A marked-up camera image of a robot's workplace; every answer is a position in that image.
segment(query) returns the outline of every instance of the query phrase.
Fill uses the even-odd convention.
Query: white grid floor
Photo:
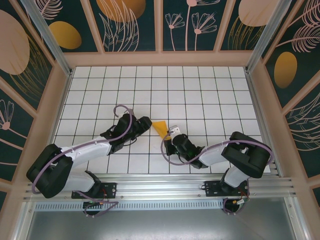
[[[137,119],[147,116],[153,122],[178,125],[196,146],[220,143],[234,131],[262,141],[242,67],[81,66],[75,69],[54,143],[67,147],[97,137],[117,124],[113,114],[117,104],[133,108]],[[76,171],[196,174],[224,173],[230,167],[228,162],[204,169],[174,166],[161,156],[160,144],[151,127],[136,143]],[[177,156],[170,160],[179,162]]]

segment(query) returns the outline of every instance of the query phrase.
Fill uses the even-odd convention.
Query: yellow triangular block
[[[152,126],[162,139],[167,135],[168,127],[166,121],[153,122]]]

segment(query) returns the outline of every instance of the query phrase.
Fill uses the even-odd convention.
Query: yellow oval shape
[[[104,15],[116,22],[130,21],[128,17],[125,17],[123,3],[128,11],[132,10],[136,19],[141,17],[146,9],[146,0],[96,0],[96,3]]]
[[[0,10],[0,69],[12,75],[21,74],[30,57],[28,35],[10,14]]]
[[[268,23],[279,0],[242,0],[239,19],[249,27],[261,27]]]
[[[65,49],[80,47],[82,40],[80,33],[71,24],[65,21],[55,21],[49,25],[56,42]]]
[[[295,55],[288,51],[281,53],[274,66],[275,84],[282,89],[288,87],[295,78],[297,67]]]

